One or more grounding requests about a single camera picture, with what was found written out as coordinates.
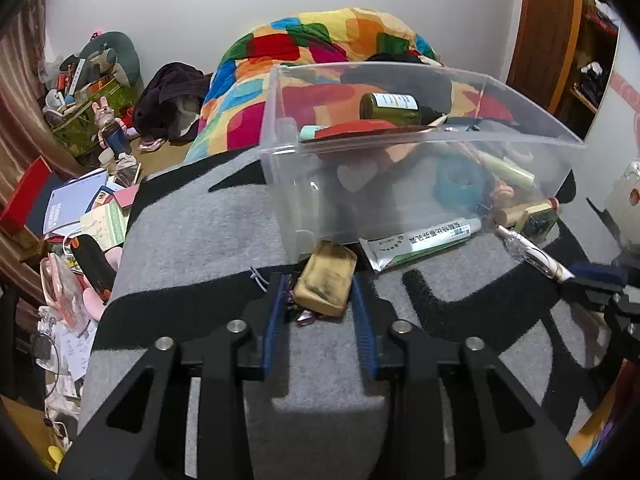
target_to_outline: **blue tape roll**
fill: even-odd
[[[438,161],[434,195],[444,206],[473,209],[487,202],[492,182],[488,170],[466,156],[444,156]]]

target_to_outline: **plastic storage bin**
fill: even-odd
[[[300,143],[305,125],[359,118],[366,92],[412,95],[438,128]],[[554,196],[582,141],[490,76],[421,64],[279,66],[260,150],[291,262],[318,239],[391,236]]]

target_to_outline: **wooden door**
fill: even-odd
[[[507,83],[555,113],[580,29],[582,0],[522,0]]]

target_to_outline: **brown curtain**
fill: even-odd
[[[84,173],[45,123],[37,98],[38,61],[44,59],[45,0],[28,0],[0,40],[0,205],[5,206],[24,170],[44,156],[61,178]],[[20,249],[0,234],[0,273],[43,301],[40,276],[20,263]]]

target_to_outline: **colorful quilt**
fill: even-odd
[[[437,60],[420,35],[395,16],[373,10],[302,12],[256,28],[223,56],[202,105],[200,133],[184,163],[258,142],[272,66],[364,61],[374,54],[407,52]],[[371,89],[360,88],[359,94]]]

